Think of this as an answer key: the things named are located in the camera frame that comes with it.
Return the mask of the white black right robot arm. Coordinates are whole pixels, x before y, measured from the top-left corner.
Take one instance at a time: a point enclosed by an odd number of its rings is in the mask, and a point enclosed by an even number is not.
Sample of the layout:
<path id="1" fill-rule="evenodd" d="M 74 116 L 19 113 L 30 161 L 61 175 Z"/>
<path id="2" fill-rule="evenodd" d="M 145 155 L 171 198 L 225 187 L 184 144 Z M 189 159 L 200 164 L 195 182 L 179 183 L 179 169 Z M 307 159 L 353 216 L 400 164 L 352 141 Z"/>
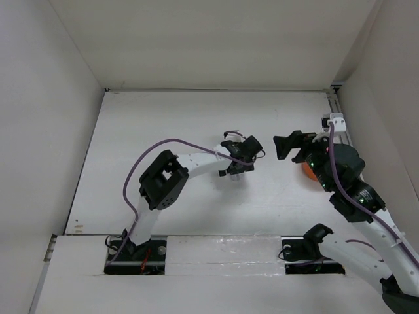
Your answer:
<path id="1" fill-rule="evenodd" d="M 294 131 L 275 136 L 276 154 L 283 160 L 296 149 L 292 161 L 306 163 L 329 201 L 344 219 L 369 240 L 379 259 L 364 253 L 324 224 L 298 239 L 284 239 L 279 257 L 294 267 L 330 259 L 354 272 L 381 295 L 394 313 L 418 312 L 418 253 L 395 225 L 376 190 L 361 179 L 365 161 L 347 144 L 335 144 L 332 134 Z"/>

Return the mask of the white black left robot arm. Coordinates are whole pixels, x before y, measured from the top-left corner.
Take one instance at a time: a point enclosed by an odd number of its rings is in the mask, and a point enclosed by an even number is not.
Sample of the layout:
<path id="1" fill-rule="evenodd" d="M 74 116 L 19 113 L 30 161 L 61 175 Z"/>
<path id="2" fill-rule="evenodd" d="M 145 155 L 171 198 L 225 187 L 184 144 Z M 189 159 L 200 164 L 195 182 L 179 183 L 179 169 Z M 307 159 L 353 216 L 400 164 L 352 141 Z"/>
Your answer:
<path id="1" fill-rule="evenodd" d="M 180 143 L 197 149 L 191 154 L 162 151 L 139 177 L 139 201 L 127 203 L 134 210 L 134 221 L 127 231 L 128 239 L 123 251 L 131 259 L 145 254 L 146 242 L 161 211 L 168 209 L 179 198 L 188 180 L 215 173 L 221 177 L 238 176 L 255 169 L 258 154 L 264 154 L 262 145 L 254 136 L 242 137 L 237 131 L 226 131 L 224 136 L 235 135 L 237 140 L 225 139 L 213 148 L 204 148 L 180 139 L 167 139 L 148 148 L 135 162 L 132 175 L 139 163 L 153 149 L 166 143 Z"/>

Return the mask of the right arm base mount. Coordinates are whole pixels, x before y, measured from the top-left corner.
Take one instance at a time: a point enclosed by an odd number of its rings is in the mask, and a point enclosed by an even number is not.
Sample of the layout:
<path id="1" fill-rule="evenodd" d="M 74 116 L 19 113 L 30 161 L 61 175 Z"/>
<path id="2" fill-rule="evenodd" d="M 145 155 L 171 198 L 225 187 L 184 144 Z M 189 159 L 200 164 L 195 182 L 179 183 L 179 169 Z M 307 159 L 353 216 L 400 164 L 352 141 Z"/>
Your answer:
<path id="1" fill-rule="evenodd" d="M 282 237 L 282 247 L 278 258 L 284 261 L 286 275 L 345 275 L 344 267 L 324 257 L 319 250 L 323 238 L 332 234 L 332 229 L 317 224 L 304 235 Z"/>

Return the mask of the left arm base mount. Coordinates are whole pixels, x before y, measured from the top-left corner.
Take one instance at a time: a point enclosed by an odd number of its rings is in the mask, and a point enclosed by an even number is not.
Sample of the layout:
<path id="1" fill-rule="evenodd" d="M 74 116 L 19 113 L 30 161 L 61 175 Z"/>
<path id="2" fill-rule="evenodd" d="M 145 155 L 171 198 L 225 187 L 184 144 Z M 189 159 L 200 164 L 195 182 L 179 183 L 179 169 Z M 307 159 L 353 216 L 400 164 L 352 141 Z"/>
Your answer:
<path id="1" fill-rule="evenodd" d="M 114 262 L 104 266 L 106 275 L 164 275 L 167 237 L 152 237 L 135 245 L 128 240 Z"/>

